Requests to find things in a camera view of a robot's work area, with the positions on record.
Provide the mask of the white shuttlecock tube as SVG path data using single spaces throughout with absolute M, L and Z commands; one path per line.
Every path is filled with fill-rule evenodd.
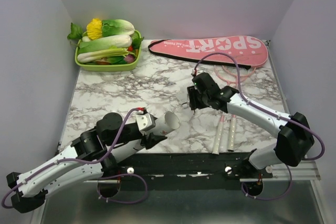
M 135 122 L 127 124 L 122 130 L 117 141 L 121 146 L 114 147 L 111 154 L 119 163 L 142 149 L 151 149 L 179 127 L 179 118 L 171 111 L 159 118 L 150 113 L 137 114 Z

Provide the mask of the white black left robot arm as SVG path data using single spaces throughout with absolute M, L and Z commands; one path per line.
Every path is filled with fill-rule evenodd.
M 144 108 L 135 111 L 134 123 L 127 124 L 118 113 L 108 113 L 47 162 L 25 173 L 8 174 L 10 191 L 2 207 L 27 213 L 63 188 L 90 179 L 112 179 L 122 172 L 120 162 L 154 147 L 180 126 L 170 111 L 159 118 Z

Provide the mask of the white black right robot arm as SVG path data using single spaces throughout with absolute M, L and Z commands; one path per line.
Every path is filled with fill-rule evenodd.
M 276 112 L 244 98 L 235 88 L 220 88 L 206 72 L 193 78 L 187 87 L 191 110 L 212 108 L 237 115 L 259 126 L 276 138 L 276 143 L 252 150 L 241 165 L 242 173 L 249 178 L 261 169 L 276 164 L 296 167 L 313 146 L 314 139 L 306 117 Z

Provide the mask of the white shuttlecock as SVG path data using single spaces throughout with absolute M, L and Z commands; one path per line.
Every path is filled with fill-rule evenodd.
M 176 97 L 182 108 L 184 109 L 188 108 L 188 98 L 186 93 L 179 93 Z

